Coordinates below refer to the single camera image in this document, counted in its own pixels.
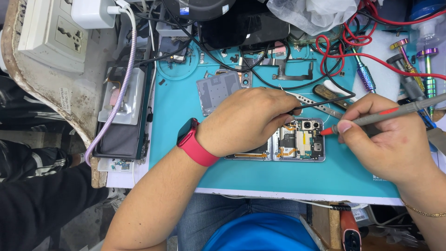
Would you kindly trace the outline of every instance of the red watch strap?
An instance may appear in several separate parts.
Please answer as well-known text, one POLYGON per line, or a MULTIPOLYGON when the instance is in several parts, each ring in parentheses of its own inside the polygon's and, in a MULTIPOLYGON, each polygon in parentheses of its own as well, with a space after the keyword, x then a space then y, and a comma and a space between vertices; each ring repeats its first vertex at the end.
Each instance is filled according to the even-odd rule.
POLYGON ((189 155, 191 159, 205 167, 212 166, 219 159, 219 157, 213 156, 206 151, 206 149, 204 149, 197 142, 197 139, 195 139, 195 132, 192 137, 190 137, 187 142, 181 146, 181 148, 187 153, 187 155, 189 155))

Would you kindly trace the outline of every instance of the red probe tip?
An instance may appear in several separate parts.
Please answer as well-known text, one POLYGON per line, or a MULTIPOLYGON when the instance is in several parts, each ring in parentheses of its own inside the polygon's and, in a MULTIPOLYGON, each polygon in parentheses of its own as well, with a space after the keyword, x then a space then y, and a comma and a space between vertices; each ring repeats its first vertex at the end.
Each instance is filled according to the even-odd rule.
POLYGON ((320 134, 321 134, 322 136, 330 135, 330 134, 333 134, 333 130, 332 130, 331 127, 330 127, 330 128, 325 129, 325 130, 322 130, 320 134))

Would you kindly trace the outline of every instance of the red smartwatch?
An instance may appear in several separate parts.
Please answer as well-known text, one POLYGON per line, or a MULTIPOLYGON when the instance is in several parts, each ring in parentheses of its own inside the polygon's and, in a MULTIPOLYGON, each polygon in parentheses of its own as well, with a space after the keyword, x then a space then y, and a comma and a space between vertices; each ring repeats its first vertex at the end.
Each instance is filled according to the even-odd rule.
POLYGON ((189 119, 178 131, 177 146, 198 164, 210 167, 217 162, 219 157, 210 154, 195 139, 199 124, 196 118, 189 119))

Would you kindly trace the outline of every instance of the gold bracelet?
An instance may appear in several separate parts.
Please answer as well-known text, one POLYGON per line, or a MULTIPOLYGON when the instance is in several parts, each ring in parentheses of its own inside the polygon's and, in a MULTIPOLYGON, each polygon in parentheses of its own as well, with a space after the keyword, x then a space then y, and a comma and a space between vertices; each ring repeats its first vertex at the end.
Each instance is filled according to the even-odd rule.
POLYGON ((417 210, 417 209, 415 209, 415 208, 409 206, 408 204, 406 204, 406 202, 404 202, 403 199, 401 199, 401 201, 403 202, 403 204, 404 204, 406 207, 408 207, 408 208, 411 209, 412 211, 415 211, 415 212, 417 212, 417 213, 419 213, 419 214, 421 214, 421 215, 428 216, 428 217, 443 217, 443 216, 446 216, 446 212, 444 212, 444 213, 425 213, 425 212, 422 212, 422 211, 420 211, 420 210, 417 210))

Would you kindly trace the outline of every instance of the blue shirt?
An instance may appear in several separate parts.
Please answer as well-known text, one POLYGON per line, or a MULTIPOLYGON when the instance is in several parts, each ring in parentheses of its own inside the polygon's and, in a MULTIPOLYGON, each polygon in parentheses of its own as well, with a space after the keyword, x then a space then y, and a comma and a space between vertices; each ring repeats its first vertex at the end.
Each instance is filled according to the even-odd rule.
POLYGON ((202 251, 318 251, 301 221, 277 213, 252 213, 221 226, 202 251))

